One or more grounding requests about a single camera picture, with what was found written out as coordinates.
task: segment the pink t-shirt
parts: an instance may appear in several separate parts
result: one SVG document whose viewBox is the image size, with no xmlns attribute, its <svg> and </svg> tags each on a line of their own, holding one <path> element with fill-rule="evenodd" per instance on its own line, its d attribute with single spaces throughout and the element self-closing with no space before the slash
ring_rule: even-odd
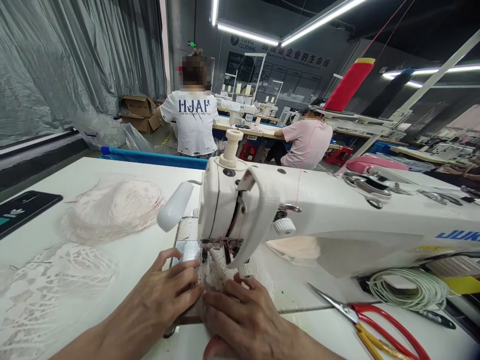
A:
<svg viewBox="0 0 480 360">
<path fill-rule="evenodd" d="M 293 141 L 290 152 L 281 158 L 289 168 L 313 170 L 322 160 L 334 131 L 330 125 L 317 119 L 306 118 L 282 129 L 285 141 Z"/>
</svg>

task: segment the person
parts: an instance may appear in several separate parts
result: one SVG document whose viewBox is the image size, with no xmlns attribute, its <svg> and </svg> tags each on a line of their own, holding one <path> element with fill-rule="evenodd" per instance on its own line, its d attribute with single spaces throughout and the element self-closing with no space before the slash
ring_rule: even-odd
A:
<svg viewBox="0 0 480 360">
<path fill-rule="evenodd" d="M 207 58 L 195 49 L 183 58 L 182 90 L 173 91 L 156 113 L 172 124 L 181 156 L 208 159 L 217 154 L 212 126 L 217 123 L 217 100 L 207 91 Z"/>
<path fill-rule="evenodd" d="M 478 164 L 480 161 L 480 147 L 475 148 L 473 162 Z M 438 172 L 437 169 L 426 171 L 424 174 L 432 178 L 444 181 L 451 185 L 461 188 L 467 188 L 480 191 L 480 166 L 470 168 L 459 168 L 450 166 L 443 168 L 445 172 Z"/>
<path fill-rule="evenodd" d="M 315 107 L 322 101 L 321 97 L 317 97 L 301 112 L 299 121 L 275 130 L 275 136 L 284 138 L 287 143 L 293 143 L 290 152 L 287 152 L 284 142 L 276 141 L 266 156 L 266 163 L 275 159 L 278 166 L 315 169 L 327 152 L 334 134 L 332 127 L 315 112 Z"/>
<path fill-rule="evenodd" d="M 213 334 L 203 353 L 205 360 L 220 356 L 241 360 L 343 360 L 281 317 L 267 289 L 254 278 L 240 279 L 237 273 L 234 280 L 225 283 L 223 292 L 204 293 L 205 286 L 197 284 L 195 271 L 200 260 L 162 270 L 167 259 L 181 256 L 177 248 L 161 251 L 104 321 L 50 360 L 140 360 L 202 295 L 206 326 Z"/>
</svg>

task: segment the black hair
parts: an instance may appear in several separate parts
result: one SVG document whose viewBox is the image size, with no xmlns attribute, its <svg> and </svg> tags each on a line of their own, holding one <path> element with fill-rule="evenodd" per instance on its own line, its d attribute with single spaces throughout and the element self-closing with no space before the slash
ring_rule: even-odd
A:
<svg viewBox="0 0 480 360">
<path fill-rule="evenodd" d="M 321 103 L 324 103 L 324 102 L 325 102 L 325 100 L 324 100 L 323 97 L 317 96 L 315 99 L 312 100 L 312 102 L 308 106 L 306 106 L 305 108 L 300 110 L 300 115 L 305 116 L 308 113 L 312 113 L 315 116 L 318 116 L 317 112 L 312 107 L 316 107 L 316 106 L 318 106 L 318 105 L 320 105 Z"/>
<path fill-rule="evenodd" d="M 194 49 L 183 58 L 181 79 L 185 85 L 200 85 L 207 88 L 207 57 L 202 56 L 202 49 Z"/>
</svg>

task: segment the plastic sheet curtain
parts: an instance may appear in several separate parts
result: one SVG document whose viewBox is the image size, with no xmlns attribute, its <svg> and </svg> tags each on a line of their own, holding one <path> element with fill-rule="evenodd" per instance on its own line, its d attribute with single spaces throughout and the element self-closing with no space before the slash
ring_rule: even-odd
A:
<svg viewBox="0 0 480 360">
<path fill-rule="evenodd" d="M 158 0 L 0 0 L 0 146 L 165 96 Z"/>
</svg>

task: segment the pink fabric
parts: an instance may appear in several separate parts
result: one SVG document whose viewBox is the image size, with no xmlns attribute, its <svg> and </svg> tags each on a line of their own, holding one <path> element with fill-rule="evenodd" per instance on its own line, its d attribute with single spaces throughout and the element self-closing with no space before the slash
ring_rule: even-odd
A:
<svg viewBox="0 0 480 360">
<path fill-rule="evenodd" d="M 375 157 L 375 156 L 359 156 L 354 157 L 345 163 L 345 165 L 337 171 L 337 174 L 343 174 L 346 170 L 353 171 L 355 173 L 363 174 L 365 168 L 371 168 L 372 166 L 381 166 L 389 169 L 397 170 L 409 170 L 409 167 L 405 164 L 390 161 L 384 158 Z"/>
<path fill-rule="evenodd" d="M 327 152 L 333 129 L 316 118 L 305 118 L 282 129 L 285 141 L 293 141 L 290 152 L 281 158 L 289 168 L 313 170 Z"/>
</svg>

